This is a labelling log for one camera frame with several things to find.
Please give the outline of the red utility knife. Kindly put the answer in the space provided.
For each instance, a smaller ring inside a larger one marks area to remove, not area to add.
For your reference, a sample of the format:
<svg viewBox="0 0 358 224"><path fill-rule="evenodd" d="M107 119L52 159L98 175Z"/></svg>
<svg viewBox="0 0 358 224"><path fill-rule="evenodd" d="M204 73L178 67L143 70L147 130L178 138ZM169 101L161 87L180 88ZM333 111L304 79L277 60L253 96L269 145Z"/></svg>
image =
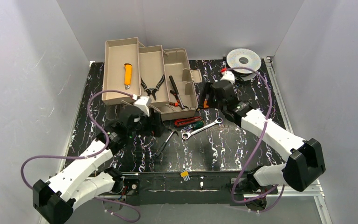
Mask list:
<svg viewBox="0 0 358 224"><path fill-rule="evenodd" d="M194 117L190 117L190 118L184 118L184 119L177 119L174 122L174 126L175 127L184 127L187 125L191 125L194 124L196 122L202 121L202 117L201 116L194 116Z"/></svg>

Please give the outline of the green stubby screwdriver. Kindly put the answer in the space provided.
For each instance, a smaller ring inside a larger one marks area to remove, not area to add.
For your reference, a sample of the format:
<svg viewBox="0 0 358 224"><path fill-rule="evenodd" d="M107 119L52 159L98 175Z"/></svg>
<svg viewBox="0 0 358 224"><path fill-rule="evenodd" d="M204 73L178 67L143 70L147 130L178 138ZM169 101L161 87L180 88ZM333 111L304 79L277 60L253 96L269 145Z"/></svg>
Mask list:
<svg viewBox="0 0 358 224"><path fill-rule="evenodd" d="M190 125L190 129L198 129L198 128L203 127L204 125L205 125L205 123L203 121L197 121Z"/></svg>

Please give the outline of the yellow utility knife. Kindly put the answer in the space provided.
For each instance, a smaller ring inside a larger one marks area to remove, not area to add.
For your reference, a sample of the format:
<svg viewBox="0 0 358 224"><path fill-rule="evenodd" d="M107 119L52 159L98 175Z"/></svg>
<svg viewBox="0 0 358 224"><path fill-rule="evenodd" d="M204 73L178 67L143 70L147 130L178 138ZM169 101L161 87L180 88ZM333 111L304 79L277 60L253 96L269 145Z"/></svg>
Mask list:
<svg viewBox="0 0 358 224"><path fill-rule="evenodd" d="M125 63L124 64L124 86L125 89L130 89L131 87L131 79L132 79L132 71L133 71L133 66L130 63Z"/></svg>

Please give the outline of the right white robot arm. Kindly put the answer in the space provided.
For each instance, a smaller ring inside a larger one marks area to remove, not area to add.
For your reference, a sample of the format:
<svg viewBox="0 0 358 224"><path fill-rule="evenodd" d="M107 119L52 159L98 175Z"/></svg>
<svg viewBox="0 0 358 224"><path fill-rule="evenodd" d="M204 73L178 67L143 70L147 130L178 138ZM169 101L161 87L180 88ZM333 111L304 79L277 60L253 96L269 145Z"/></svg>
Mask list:
<svg viewBox="0 0 358 224"><path fill-rule="evenodd" d="M229 81L206 83L200 100L210 108L221 110L228 121L262 139L284 160L284 164L259 166L249 171L244 185L250 189L282 184L302 192L326 171L319 141L295 136L267 119L255 104L239 100Z"/></svg>

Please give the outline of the orange handled pliers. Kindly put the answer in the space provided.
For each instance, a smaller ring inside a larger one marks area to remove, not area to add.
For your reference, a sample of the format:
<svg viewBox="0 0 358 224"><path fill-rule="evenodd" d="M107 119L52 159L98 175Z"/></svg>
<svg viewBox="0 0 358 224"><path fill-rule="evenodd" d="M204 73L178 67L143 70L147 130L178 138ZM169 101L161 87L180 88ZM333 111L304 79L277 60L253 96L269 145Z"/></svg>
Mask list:
<svg viewBox="0 0 358 224"><path fill-rule="evenodd" d="M182 103L180 102L177 92L174 91L174 90L170 90L170 93L174 96L176 101L175 102L170 102L169 105L172 105L172 106L175 106L175 107L180 107L181 109L184 109L185 106L182 105Z"/></svg>

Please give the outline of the yellow black screwdriver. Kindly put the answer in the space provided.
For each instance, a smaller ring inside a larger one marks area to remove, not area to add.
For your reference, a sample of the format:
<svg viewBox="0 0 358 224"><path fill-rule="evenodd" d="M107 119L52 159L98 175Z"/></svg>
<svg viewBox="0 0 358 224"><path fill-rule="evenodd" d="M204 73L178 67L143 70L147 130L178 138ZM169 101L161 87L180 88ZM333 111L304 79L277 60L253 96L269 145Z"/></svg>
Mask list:
<svg viewBox="0 0 358 224"><path fill-rule="evenodd" d="M169 76L169 79L170 79L170 81L171 81L172 88L173 88L173 90L175 91L175 93L176 93L176 95L177 95L177 97L178 97L178 100L179 100L179 103L180 103L180 107L181 107L181 109L184 109L185 107L184 107L183 102L182 102L182 100L181 100L181 98L180 98L180 96L179 96L179 91L178 91L178 88L177 88L177 86L176 86L176 84L175 84L175 82L174 82L174 79L173 79L172 76Z"/></svg>

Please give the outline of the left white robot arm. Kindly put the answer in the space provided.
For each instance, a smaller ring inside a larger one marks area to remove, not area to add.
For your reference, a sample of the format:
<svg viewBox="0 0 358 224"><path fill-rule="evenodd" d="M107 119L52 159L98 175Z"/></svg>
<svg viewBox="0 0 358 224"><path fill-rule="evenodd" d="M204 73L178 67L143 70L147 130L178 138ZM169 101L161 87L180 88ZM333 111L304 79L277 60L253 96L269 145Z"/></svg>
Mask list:
<svg viewBox="0 0 358 224"><path fill-rule="evenodd" d="M74 210L106 192L124 190L124 175L107 168L96 177L89 176L124 149L135 135L161 136L165 127L161 113L128 105L119 117L104 128L88 148L64 170L33 186L33 206L50 224L66 223Z"/></svg>

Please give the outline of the beige plastic tool box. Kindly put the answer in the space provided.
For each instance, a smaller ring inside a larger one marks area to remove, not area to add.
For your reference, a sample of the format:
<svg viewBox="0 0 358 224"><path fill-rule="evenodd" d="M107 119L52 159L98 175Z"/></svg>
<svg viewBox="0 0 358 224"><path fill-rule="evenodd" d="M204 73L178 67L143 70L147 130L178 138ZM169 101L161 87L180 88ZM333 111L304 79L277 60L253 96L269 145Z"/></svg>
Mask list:
<svg viewBox="0 0 358 224"><path fill-rule="evenodd" d="M131 87L124 86L124 64L133 66ZM184 48L164 49L162 45L145 46L137 37L105 42L105 59L103 74L102 101L106 105L118 105L131 98L123 93L148 96L141 86L141 78L148 88L154 88L165 75L165 82L152 96L151 105L161 111L163 120L184 119L193 117L198 108L198 97L195 89L202 82L199 70L192 70L187 51ZM184 109L169 105L175 102L170 93L173 90L169 76L172 76L178 88Z"/></svg>

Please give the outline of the silver combination wrench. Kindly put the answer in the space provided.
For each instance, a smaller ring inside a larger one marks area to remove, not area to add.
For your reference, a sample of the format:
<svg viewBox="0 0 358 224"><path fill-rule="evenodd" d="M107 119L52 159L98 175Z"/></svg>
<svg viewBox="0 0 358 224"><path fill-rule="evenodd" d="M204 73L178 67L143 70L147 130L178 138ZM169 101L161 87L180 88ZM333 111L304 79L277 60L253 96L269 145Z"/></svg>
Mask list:
<svg viewBox="0 0 358 224"><path fill-rule="evenodd" d="M222 122L223 122L223 119L218 117L215 121L213 121L213 122L211 122L211 123L209 123L207 125L204 125L201 128L198 128L198 129L193 130L191 132L183 133L182 134L182 139L183 140L188 140L191 136L196 135L196 134L198 134L198 133L200 133L200 132L202 132L202 131L210 128L210 127L213 127L214 125L221 124Z"/></svg>

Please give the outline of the orange hex key set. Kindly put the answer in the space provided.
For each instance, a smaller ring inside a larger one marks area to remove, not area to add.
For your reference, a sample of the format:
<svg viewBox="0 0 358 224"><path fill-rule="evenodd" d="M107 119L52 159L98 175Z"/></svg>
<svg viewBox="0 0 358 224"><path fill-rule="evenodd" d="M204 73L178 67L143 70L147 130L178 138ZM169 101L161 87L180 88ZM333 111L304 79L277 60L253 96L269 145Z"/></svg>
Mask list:
<svg viewBox="0 0 358 224"><path fill-rule="evenodd" d="M198 111L208 109L208 108L209 108L209 105L208 105L207 99L199 101L198 108L197 108Z"/></svg>

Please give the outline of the black handled hammer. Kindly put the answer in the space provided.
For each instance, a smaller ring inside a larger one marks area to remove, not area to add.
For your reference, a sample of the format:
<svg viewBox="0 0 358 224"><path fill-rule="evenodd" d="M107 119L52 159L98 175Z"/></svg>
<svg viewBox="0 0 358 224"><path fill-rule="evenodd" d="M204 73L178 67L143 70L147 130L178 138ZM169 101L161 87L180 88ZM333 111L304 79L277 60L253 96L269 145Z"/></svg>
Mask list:
<svg viewBox="0 0 358 224"><path fill-rule="evenodd" d="M170 134L168 135L167 139L163 142L163 144L158 148L157 152L154 154L155 158L159 158L162 152L164 151L166 145L168 144L169 140L172 138L173 135L179 135L178 131L173 128L169 128Z"/></svg>

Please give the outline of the black grey wire stripper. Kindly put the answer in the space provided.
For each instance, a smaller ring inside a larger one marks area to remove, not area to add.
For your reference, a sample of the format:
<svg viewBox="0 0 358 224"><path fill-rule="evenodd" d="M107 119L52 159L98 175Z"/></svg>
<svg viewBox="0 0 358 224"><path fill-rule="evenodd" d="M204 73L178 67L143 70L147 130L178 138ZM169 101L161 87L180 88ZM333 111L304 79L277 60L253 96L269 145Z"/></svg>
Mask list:
<svg viewBox="0 0 358 224"><path fill-rule="evenodd" d="M141 78L141 86L143 88L143 90L148 94L148 96L152 96L154 98L154 100L157 99L156 97L156 92L159 91L160 87L162 86L162 84L165 82L165 75L163 74L161 79L159 80L159 82L156 84L156 86L154 88L148 88L146 83L144 82L144 80Z"/></svg>

